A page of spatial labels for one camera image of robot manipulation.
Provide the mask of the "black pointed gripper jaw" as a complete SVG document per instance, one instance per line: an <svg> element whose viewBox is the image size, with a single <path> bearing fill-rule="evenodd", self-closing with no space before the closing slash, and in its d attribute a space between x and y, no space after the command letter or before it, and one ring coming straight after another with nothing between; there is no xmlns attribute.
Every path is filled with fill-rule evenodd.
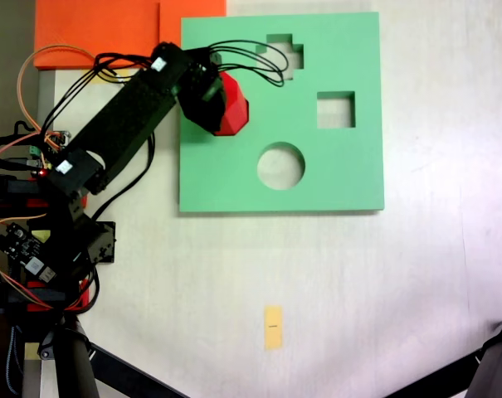
<svg viewBox="0 0 502 398"><path fill-rule="evenodd" d="M181 91L178 94L178 102L185 118L209 133L216 133L221 129L226 101L224 89L208 95L192 91Z"/></svg>

